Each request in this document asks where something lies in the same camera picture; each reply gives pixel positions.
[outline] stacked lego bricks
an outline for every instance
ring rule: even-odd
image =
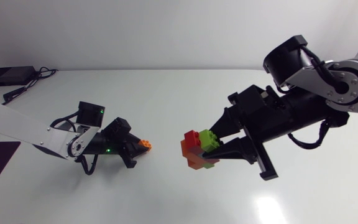
[[[218,138],[212,131],[205,129],[201,132],[189,131],[180,142],[183,157],[187,158],[188,166],[197,170],[212,168],[219,159],[203,159],[204,152],[211,152],[219,147]]]

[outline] lego brick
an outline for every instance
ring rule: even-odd
[[[199,139],[200,134],[196,131],[189,131],[185,134],[185,142],[187,148],[192,148],[196,146],[201,146],[201,141]]]
[[[202,165],[196,164],[195,162],[191,162],[190,160],[187,160],[187,165],[195,170],[203,168]]]
[[[197,147],[192,147],[191,149],[187,148],[186,144],[185,144],[185,140],[182,140],[181,142],[181,152],[183,157],[187,158],[188,160],[190,160],[191,162],[194,162],[196,164],[204,164],[205,160],[203,158],[200,158],[200,156],[198,156],[199,153],[202,151],[201,148],[197,148]]]
[[[147,152],[150,152],[150,150],[152,150],[152,145],[151,145],[151,143],[149,143],[148,140],[140,140],[138,142],[138,144],[140,144],[141,146],[147,147],[148,148]]]
[[[210,130],[205,129],[199,133],[201,148],[206,152],[211,152],[219,147],[218,137]]]
[[[202,165],[205,163],[215,164],[219,162],[219,159],[203,159],[201,155],[204,153],[200,147],[192,147],[191,149],[187,148],[185,140],[180,142],[182,156],[187,158],[189,161],[194,162],[195,164]]]
[[[209,168],[212,168],[214,167],[215,165],[214,164],[210,164],[209,162],[206,162],[202,165],[205,169],[209,169]]]

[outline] black device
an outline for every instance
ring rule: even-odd
[[[0,68],[0,86],[27,85],[36,75],[33,66]]]
[[[70,128],[72,128],[74,132],[83,134],[87,132],[87,126],[101,127],[104,110],[105,107],[103,106],[81,101],[78,105],[77,112],[64,118],[56,119],[52,122],[50,127],[55,128],[57,124],[65,122],[58,129],[70,130]],[[79,125],[78,129],[75,127],[75,124],[70,121],[70,119],[74,117],[76,117],[76,124]],[[133,160],[133,158],[146,153],[150,148],[140,145],[139,142],[141,142],[141,139],[131,134],[130,131],[131,126],[125,119],[116,118],[101,132],[94,135],[89,144],[83,149],[82,154],[75,155],[70,150],[73,147],[74,142],[77,141],[78,137],[75,137],[71,140],[71,142],[68,142],[68,156],[76,157],[75,161],[81,163],[85,173],[88,175],[91,175],[94,172],[98,156],[102,154],[120,155],[127,168],[134,168],[137,162]],[[60,157],[46,148],[40,146],[35,147],[47,154]],[[84,155],[94,155],[90,169],[88,169],[88,163]]]

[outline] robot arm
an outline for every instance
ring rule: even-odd
[[[0,134],[33,144],[47,154],[80,162],[88,175],[93,173],[100,154],[118,154],[127,168],[133,168],[136,165],[133,158],[151,149],[148,141],[129,133],[131,127],[122,118],[116,118],[99,133],[104,107],[80,102],[78,109],[48,126],[0,105]],[[86,154],[94,155],[90,170]]]
[[[358,112],[358,58],[342,62],[321,62],[306,48],[301,36],[294,36],[270,52],[264,60],[264,69],[273,76],[279,97],[272,87],[263,90],[252,85],[242,93],[229,96],[232,106],[224,109],[222,117],[210,129],[213,150],[204,148],[205,140],[192,145],[185,135],[183,155],[193,164],[191,154],[204,150],[198,156],[208,159],[245,159],[258,162],[264,180],[278,177],[263,143],[283,135],[304,149],[321,145],[329,128],[347,123],[347,112]],[[319,139],[315,143],[297,140],[292,132],[321,123]],[[246,137],[227,143],[220,138],[244,130]]]

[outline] red lego brick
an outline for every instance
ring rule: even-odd
[[[195,146],[201,146],[201,141],[199,139],[200,134],[196,131],[189,131],[185,134],[185,142],[187,148],[192,148]]]
[[[191,162],[190,160],[187,160],[187,164],[188,164],[189,167],[191,167],[191,168],[193,168],[193,169],[195,169],[195,170],[198,170],[198,169],[203,168],[202,165],[197,164],[197,163],[195,163],[195,162]]]
[[[199,146],[193,146],[191,149],[187,148],[186,141],[182,140],[181,144],[181,153],[182,156],[187,158],[189,161],[194,162],[197,165],[203,165],[205,163],[215,164],[219,162],[219,159],[203,159],[200,157],[204,150]]]

